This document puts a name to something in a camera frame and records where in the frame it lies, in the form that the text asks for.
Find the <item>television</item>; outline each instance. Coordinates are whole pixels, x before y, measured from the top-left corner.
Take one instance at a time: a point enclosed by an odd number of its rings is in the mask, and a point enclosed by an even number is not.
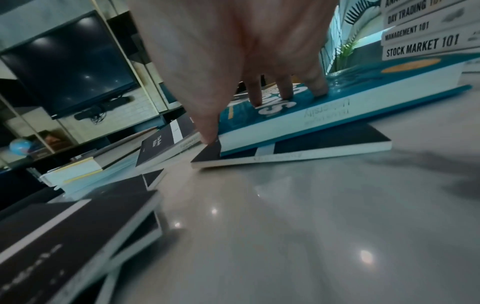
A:
[[[96,12],[9,48],[0,58],[54,119],[139,87]]]

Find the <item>globe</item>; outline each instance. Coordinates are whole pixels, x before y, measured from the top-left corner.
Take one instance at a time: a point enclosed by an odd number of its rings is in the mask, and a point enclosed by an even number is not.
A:
[[[27,156],[29,154],[29,149],[31,146],[31,141],[23,138],[17,138],[12,140],[12,142],[10,143],[10,151],[16,155]]]

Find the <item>hand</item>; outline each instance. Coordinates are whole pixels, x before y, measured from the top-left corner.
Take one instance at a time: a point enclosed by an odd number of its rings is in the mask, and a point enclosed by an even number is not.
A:
[[[297,75],[316,96],[328,86],[319,51],[338,0],[132,0],[145,47],[168,89],[195,122],[204,143],[240,80],[262,104],[260,75],[281,97]]]

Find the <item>teal book cover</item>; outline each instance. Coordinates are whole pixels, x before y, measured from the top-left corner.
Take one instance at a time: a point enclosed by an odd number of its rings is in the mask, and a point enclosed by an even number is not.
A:
[[[315,98],[305,85],[295,85],[294,96],[289,100],[283,100],[278,90],[271,90],[270,93],[264,93],[263,104],[259,107],[254,108],[246,101],[226,108],[220,115],[218,134],[222,135],[478,57],[480,54],[413,57],[352,67],[327,75],[329,92],[319,98]]]

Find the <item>finger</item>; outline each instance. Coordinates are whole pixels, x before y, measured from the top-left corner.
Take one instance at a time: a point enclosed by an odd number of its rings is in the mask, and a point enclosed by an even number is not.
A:
[[[200,132],[201,142],[211,144],[217,138],[219,132],[219,116],[192,116],[196,129]]]
[[[248,91],[248,99],[254,107],[262,105],[262,87],[260,84],[260,76],[245,78],[243,83]]]
[[[329,86],[317,57],[305,69],[298,71],[296,75],[305,83],[314,96],[318,97],[328,93]]]
[[[290,99],[294,95],[294,86],[292,84],[292,78],[290,75],[284,75],[275,78],[276,86],[280,92],[280,97],[283,99]]]

